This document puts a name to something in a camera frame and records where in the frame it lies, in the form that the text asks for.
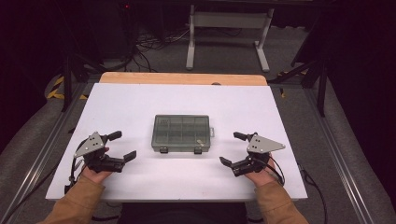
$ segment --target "dark background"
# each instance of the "dark background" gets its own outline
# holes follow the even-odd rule
[[[125,26],[119,24],[122,18],[117,6],[109,14],[106,29],[97,26],[98,22],[96,26],[89,25],[89,17],[94,16],[92,14],[95,12],[93,2],[58,1],[68,21],[62,24],[53,22],[53,18],[45,13],[43,6],[46,1],[0,3],[0,152],[18,129],[46,103],[44,89],[50,79],[61,71],[65,54],[65,36],[59,31],[60,27],[70,27],[72,37],[76,37],[68,43],[71,49],[99,63],[104,58],[121,57],[125,54],[122,50],[130,48],[128,41],[131,37],[125,35]],[[87,6],[87,3],[90,10],[84,10],[83,5]],[[392,177],[396,171],[393,165],[396,148],[396,77],[393,65],[396,59],[396,8],[394,3],[374,0],[343,1],[343,6],[336,14],[337,18],[328,17],[322,27],[317,27],[318,34],[305,43],[306,49],[300,56],[305,56],[305,59],[315,57],[316,52],[327,50],[322,48],[326,46],[326,41],[332,41],[332,48],[326,57],[329,78],[368,162],[394,205],[396,188]],[[98,11],[104,8],[106,6],[98,6]],[[184,8],[186,6],[156,6],[152,10],[160,10],[161,13],[154,14],[161,17],[148,19],[143,16],[148,14],[142,12],[150,9],[141,7],[139,11],[143,15],[132,20],[153,26],[153,30],[161,35],[163,29],[175,26],[174,21],[185,22],[184,13],[172,12],[184,11]],[[307,13],[301,10],[290,13],[289,8],[279,9],[273,24],[302,25],[309,29],[313,22],[312,15],[304,18],[304,14]],[[296,23],[293,15],[300,18],[301,24]],[[79,24],[85,24],[86,29],[79,30]],[[102,35],[105,39],[100,39],[99,33],[108,30],[107,27],[112,27],[112,34],[120,35]],[[332,35],[331,40],[326,38],[330,36],[329,31],[337,33]]]

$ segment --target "forearm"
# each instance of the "forearm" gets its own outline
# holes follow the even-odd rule
[[[266,224],[308,223],[289,194],[276,181],[256,188],[256,195]]]
[[[52,212],[40,223],[90,223],[104,189],[102,185],[82,175],[76,185],[54,205]]]

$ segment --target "white table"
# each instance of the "white table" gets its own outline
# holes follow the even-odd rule
[[[208,115],[215,129],[209,152],[161,154],[151,148],[157,114]],[[94,131],[122,131],[122,138],[106,144],[110,157],[132,150],[135,160],[104,185],[106,202],[246,202],[255,199],[254,186],[244,176],[234,177],[219,157],[232,162],[247,155],[248,142],[233,132],[254,133],[286,145],[273,152],[286,177],[292,199],[307,198],[291,146],[270,87],[157,84],[95,84],[78,126],[49,186],[46,198],[58,200],[68,185],[78,144]]]

